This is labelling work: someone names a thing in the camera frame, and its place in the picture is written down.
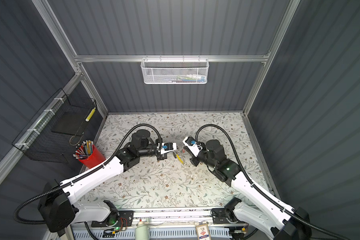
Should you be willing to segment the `white bottle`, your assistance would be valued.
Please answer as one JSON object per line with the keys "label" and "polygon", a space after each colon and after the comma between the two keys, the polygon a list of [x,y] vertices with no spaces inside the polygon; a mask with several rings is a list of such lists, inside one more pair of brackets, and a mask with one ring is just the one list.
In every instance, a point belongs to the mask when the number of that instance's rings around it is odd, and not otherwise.
{"label": "white bottle", "polygon": [[140,220],[135,229],[135,240],[150,240],[150,225]]}

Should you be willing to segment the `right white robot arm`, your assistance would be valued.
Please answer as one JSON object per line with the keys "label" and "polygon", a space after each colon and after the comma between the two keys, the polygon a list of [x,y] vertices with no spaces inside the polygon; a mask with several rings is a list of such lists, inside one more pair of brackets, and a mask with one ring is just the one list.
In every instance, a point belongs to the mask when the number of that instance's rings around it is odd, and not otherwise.
{"label": "right white robot arm", "polygon": [[282,203],[263,187],[246,177],[240,166],[228,159],[224,147],[218,140],[196,142],[193,137],[183,140],[192,155],[194,166],[204,163],[212,168],[212,174],[221,182],[247,197],[255,207],[233,198],[225,205],[225,215],[230,222],[246,222],[263,232],[270,240],[308,240],[312,230],[293,219],[286,211],[292,207]]}

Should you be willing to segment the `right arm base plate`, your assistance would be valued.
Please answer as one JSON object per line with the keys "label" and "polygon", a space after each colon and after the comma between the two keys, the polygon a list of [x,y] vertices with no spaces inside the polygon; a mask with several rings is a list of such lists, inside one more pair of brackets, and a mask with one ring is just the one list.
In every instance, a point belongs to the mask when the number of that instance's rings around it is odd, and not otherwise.
{"label": "right arm base plate", "polygon": [[214,224],[236,224],[238,221],[230,221],[225,213],[224,208],[212,208],[210,214]]}

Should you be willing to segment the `yellow marker in basket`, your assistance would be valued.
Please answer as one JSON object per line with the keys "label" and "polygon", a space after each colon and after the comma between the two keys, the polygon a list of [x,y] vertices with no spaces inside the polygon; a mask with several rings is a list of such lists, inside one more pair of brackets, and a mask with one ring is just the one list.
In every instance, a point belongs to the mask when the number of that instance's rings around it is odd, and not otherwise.
{"label": "yellow marker in basket", "polygon": [[89,112],[89,114],[87,115],[87,117],[86,117],[86,119],[85,119],[85,121],[86,122],[89,122],[90,120],[91,120],[91,118],[93,117],[93,115],[94,115],[94,113],[96,112],[96,107],[94,107],[90,112]]}

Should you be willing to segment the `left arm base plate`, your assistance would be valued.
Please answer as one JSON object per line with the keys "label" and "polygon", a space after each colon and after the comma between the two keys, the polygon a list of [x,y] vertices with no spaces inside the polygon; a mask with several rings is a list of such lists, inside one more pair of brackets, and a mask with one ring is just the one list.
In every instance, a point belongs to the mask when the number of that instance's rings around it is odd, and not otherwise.
{"label": "left arm base plate", "polygon": [[118,213],[111,214],[103,221],[103,222],[91,222],[92,228],[126,228],[131,227],[133,218],[134,218],[134,211],[118,211]]}

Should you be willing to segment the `playing card box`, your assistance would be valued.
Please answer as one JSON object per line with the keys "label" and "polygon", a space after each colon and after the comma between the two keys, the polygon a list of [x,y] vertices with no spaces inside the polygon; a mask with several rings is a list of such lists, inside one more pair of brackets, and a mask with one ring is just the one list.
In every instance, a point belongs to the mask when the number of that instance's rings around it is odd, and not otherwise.
{"label": "playing card box", "polygon": [[198,240],[211,240],[208,222],[199,222],[195,225]]}

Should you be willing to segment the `red pencil cup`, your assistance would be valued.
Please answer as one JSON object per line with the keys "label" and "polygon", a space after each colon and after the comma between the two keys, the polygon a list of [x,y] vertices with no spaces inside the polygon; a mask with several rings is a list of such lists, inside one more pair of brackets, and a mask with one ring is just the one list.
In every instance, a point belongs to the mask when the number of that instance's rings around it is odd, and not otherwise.
{"label": "red pencil cup", "polygon": [[106,160],[91,140],[86,140],[81,145],[76,146],[73,157],[89,169],[96,167]]}

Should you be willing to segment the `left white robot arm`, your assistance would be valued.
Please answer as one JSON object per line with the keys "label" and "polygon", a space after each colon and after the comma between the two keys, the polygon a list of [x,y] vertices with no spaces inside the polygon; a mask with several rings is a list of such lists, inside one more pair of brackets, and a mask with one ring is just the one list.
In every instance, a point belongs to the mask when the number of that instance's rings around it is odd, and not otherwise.
{"label": "left white robot arm", "polygon": [[111,201],[80,204],[80,198],[100,183],[131,169],[142,157],[156,157],[161,161],[176,149],[176,143],[153,141],[150,132],[141,129],[133,133],[131,141],[117,150],[112,157],[89,171],[64,180],[60,184],[47,184],[46,190],[61,188],[42,197],[39,202],[39,212],[49,231],[57,233],[71,224],[83,222],[103,222],[108,227],[126,226],[127,221],[122,219]]}

